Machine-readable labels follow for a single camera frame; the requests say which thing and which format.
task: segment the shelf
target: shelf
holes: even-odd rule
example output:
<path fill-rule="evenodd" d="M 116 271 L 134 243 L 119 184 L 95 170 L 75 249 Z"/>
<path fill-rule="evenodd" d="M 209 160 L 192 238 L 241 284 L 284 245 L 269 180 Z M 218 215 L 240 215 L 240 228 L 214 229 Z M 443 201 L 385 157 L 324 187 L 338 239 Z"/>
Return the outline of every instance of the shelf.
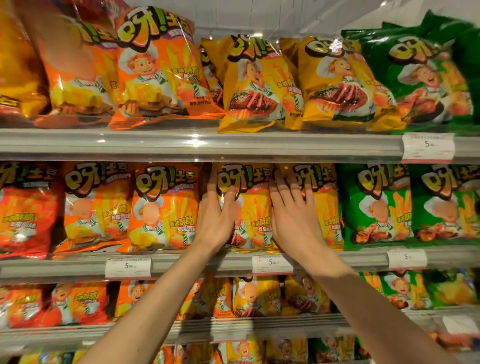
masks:
<path fill-rule="evenodd" d="M 435 330 L 444 315 L 465 314 L 478 322 L 480 307 L 449 307 L 442 310 L 410 311 L 406 315 L 424 330 Z M 0 330 L 0 353 L 85 349 L 99 340 L 114 324 Z M 175 322 L 166 338 L 166 345 L 193 342 L 224 342 L 257 338 L 308 338 L 322 335 L 353 335 L 353 330 L 340 314 L 301 315 L 292 317 L 253 317 L 205 319 Z"/>
<path fill-rule="evenodd" d="M 340 256 L 356 271 L 388 270 L 387 252 L 391 248 L 364 248 L 354 252 L 340 252 Z M 478 267 L 480 247 L 473 245 L 446 245 L 425 247 L 428 268 Z M 181 252 L 151 252 L 135 257 L 152 258 L 152 278 L 165 273 L 180 257 Z M 220 252 L 208 264 L 205 272 L 215 272 L 218 277 L 252 275 L 252 256 L 265 252 Z M 55 283 L 62 280 L 105 280 L 107 259 L 127 257 L 119 253 L 78 253 L 57 260 L 12 259 L 0 261 L 0 284 Z M 291 261 L 294 273 L 302 273 L 301 266 Z"/>
<path fill-rule="evenodd" d="M 400 162 L 400 135 L 287 131 L 218 134 L 218 121 L 165 129 L 2 129 L 2 160 Z M 480 163 L 480 137 L 456 137 L 454 163 Z"/>

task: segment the forearm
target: forearm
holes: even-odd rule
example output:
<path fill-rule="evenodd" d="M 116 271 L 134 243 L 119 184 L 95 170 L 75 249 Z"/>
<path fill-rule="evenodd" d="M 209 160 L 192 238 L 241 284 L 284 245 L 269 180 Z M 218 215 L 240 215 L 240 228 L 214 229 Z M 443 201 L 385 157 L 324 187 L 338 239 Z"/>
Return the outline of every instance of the forearm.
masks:
<path fill-rule="evenodd" d="M 209 244 L 193 242 L 79 364 L 150 364 L 189 290 L 214 253 Z"/>
<path fill-rule="evenodd" d="M 335 302 L 377 363 L 457 363 L 334 250 L 317 244 L 302 265 Z"/>

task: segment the store shelf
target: store shelf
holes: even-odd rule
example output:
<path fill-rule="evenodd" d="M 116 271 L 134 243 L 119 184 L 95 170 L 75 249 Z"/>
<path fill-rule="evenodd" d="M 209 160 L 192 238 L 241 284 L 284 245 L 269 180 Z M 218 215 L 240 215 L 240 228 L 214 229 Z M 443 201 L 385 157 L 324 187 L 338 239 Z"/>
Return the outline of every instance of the store shelf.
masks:
<path fill-rule="evenodd" d="M 287 131 L 218 134 L 218 121 L 164 129 L 2 129 L 0 159 L 112 161 L 400 162 L 400 135 Z M 456 137 L 454 163 L 480 163 L 480 137 Z"/>
<path fill-rule="evenodd" d="M 364 248 L 354 252 L 340 252 L 340 256 L 356 271 L 388 270 L 387 251 L 391 248 Z M 426 247 L 428 268 L 447 269 L 452 267 L 478 267 L 480 247 L 473 245 L 447 245 Z M 220 252 L 208 264 L 205 272 L 214 272 L 218 277 L 252 275 L 252 257 L 265 252 L 237 253 L 227 250 Z M 165 273 L 180 257 L 181 252 L 151 252 L 135 257 L 152 258 L 152 277 Z M 89 281 L 105 280 L 107 259 L 126 257 L 118 253 L 79 253 L 63 259 L 37 260 L 12 259 L 0 261 L 0 284 L 55 283 L 61 280 Z M 294 273 L 303 269 L 288 258 Z"/>
<path fill-rule="evenodd" d="M 478 321 L 480 308 L 450 307 L 442 310 L 411 311 L 407 316 L 424 330 L 433 330 L 444 315 L 466 314 Z M 77 350 L 88 348 L 99 340 L 113 323 L 86 327 L 35 328 L 0 330 L 0 353 Z M 166 345 L 193 342 L 224 342 L 256 338 L 308 338 L 322 335 L 353 335 L 353 330 L 340 314 L 302 315 L 292 317 L 253 317 L 236 319 L 206 319 L 176 322 L 165 341 Z"/>

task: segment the price tag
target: price tag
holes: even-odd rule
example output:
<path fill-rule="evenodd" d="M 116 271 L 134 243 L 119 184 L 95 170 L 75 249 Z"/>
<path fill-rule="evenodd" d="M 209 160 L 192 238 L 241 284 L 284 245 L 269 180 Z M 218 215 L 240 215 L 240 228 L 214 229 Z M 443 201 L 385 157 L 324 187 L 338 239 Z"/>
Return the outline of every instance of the price tag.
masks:
<path fill-rule="evenodd" d="M 387 252 L 389 270 L 425 269 L 427 254 L 423 249 L 393 249 Z"/>
<path fill-rule="evenodd" d="M 282 254 L 254 255 L 253 275 L 292 274 L 293 265 Z"/>
<path fill-rule="evenodd" d="M 455 155 L 453 133 L 405 133 L 402 163 L 451 163 Z"/>
<path fill-rule="evenodd" d="M 152 258 L 112 258 L 105 264 L 105 278 L 151 278 Z"/>
<path fill-rule="evenodd" d="M 455 315 L 443 316 L 445 328 L 452 335 L 475 335 L 480 334 L 480 330 L 470 316 Z"/>

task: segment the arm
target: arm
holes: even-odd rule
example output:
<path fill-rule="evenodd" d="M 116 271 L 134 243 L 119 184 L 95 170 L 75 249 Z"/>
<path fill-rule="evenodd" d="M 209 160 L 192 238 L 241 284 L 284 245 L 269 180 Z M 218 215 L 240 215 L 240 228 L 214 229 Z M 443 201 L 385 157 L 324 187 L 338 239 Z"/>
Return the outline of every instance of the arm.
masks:
<path fill-rule="evenodd" d="M 235 189 L 225 195 L 223 210 L 216 195 L 216 170 L 198 209 L 193 244 L 158 279 L 142 299 L 86 354 L 78 364 L 150 364 L 177 313 L 208 261 L 233 231 Z"/>
<path fill-rule="evenodd" d="M 325 244 L 315 211 L 312 187 L 306 202 L 295 176 L 290 188 L 279 172 L 270 184 L 275 241 L 322 286 L 361 337 L 377 363 L 458 363 L 423 330 L 358 276 Z"/>

